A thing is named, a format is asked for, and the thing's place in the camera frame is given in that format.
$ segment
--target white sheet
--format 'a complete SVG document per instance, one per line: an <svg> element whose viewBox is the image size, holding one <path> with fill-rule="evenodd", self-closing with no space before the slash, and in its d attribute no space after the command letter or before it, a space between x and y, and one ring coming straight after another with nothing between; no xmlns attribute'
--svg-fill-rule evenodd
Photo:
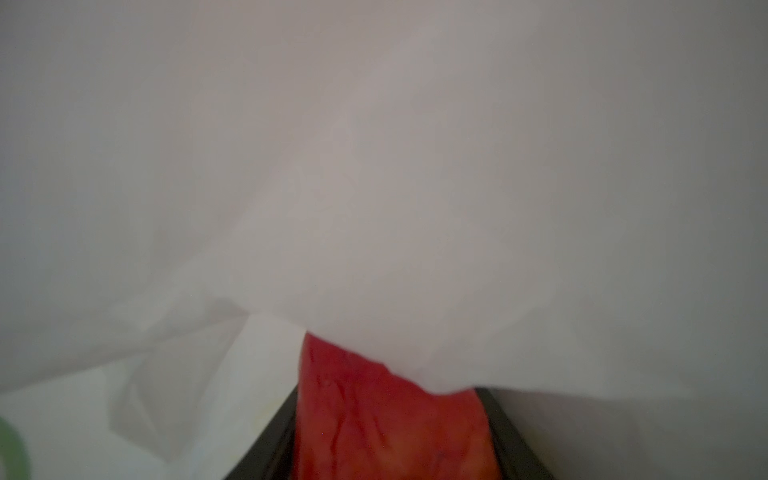
<svg viewBox="0 0 768 480"><path fill-rule="evenodd" d="M768 472L758 4L2 8L6 395L98 368L112 431L216 478L172 465L267 315L515 390L563 480ZM284 328L251 348L295 352ZM242 361L246 392L290 384Z"/></svg>

